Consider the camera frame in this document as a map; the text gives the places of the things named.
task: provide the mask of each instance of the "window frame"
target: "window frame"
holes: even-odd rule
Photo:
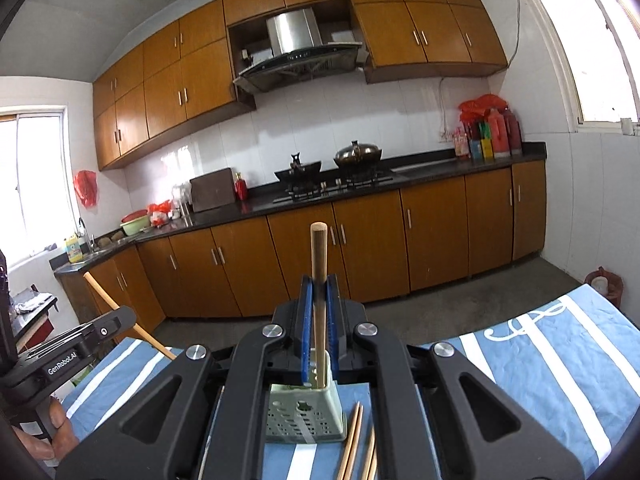
[[[640,88],[638,87],[638,81],[636,81],[636,79],[634,78],[634,74],[629,66],[624,47],[620,43],[620,37],[616,32],[615,26],[613,25],[606,9],[604,8],[600,0],[594,1],[600,8],[602,15],[607,22],[607,25],[609,25],[610,31],[612,32],[614,40],[616,41],[616,44],[620,51],[620,56],[629,77],[629,83],[631,86],[634,103],[636,104],[636,113],[638,114],[638,119],[640,121]],[[529,0],[529,3],[534,9],[534,18],[538,24],[538,27],[540,28],[540,31],[542,31],[543,39],[545,40],[547,50],[556,71],[556,76],[558,77],[558,83],[560,85],[560,92],[562,95],[564,110],[566,112],[569,131],[571,133],[621,133],[622,124],[620,121],[613,123],[611,121],[584,120],[582,105],[580,104],[580,97],[578,94],[578,88],[574,79],[574,73],[571,70],[569,59],[564,50],[564,46],[562,46],[562,41],[560,40],[560,36],[558,34],[558,31],[556,30],[556,26],[551,20],[551,17],[546,11],[545,6],[541,0]]]

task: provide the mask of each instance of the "countertop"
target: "countertop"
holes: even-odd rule
[[[237,222],[248,218],[254,218],[256,216],[290,211],[326,202],[337,202],[339,200],[392,191],[403,187],[417,186],[418,184],[424,184],[425,182],[432,182],[434,180],[481,173],[484,171],[499,170],[501,168],[510,168],[513,164],[520,162],[546,159],[546,146],[544,142],[524,142],[522,147],[522,155],[482,162],[451,158],[453,150],[442,150],[442,152],[427,152],[419,153],[417,155],[383,159],[382,162],[384,162],[385,169],[387,170],[392,170],[393,168],[404,168],[418,164],[420,164],[420,166],[407,171],[402,171],[401,173],[394,173],[393,179],[386,182],[380,182],[375,186],[345,189],[340,192],[335,192],[326,196],[319,196],[313,200],[304,202],[288,201],[274,203],[274,200],[286,195],[284,188],[279,185],[279,183],[260,186],[259,188],[252,188],[249,191],[252,196],[244,202],[235,202],[215,209],[194,213],[191,214],[190,219],[180,218],[169,222],[161,228],[153,229],[146,233],[140,233],[131,237],[128,243],[121,243],[119,246],[113,248],[113,250],[105,251],[99,256],[93,257],[88,261],[81,262],[79,264],[65,264],[56,269],[54,271],[54,275],[61,276],[75,272],[84,273],[89,268],[108,260],[114,254],[123,251],[132,244],[139,244],[149,240],[155,240],[156,238],[206,229],[220,224]],[[447,155],[447,158],[438,158],[438,154],[440,153],[440,157]]]

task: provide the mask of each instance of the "window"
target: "window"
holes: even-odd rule
[[[540,0],[564,49],[578,121],[638,122],[640,19],[632,0]]]
[[[75,230],[62,114],[0,116],[0,248],[11,267]]]

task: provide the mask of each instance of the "stainless steel range hood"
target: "stainless steel range hood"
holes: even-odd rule
[[[273,57],[242,70],[234,84],[251,94],[356,68],[361,43],[323,44],[312,9],[269,18]]]

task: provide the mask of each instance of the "bowl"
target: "bowl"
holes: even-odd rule
[[[149,217],[145,214],[144,216],[120,224],[120,227],[124,230],[124,234],[131,236],[150,225],[151,220],[149,220]]]

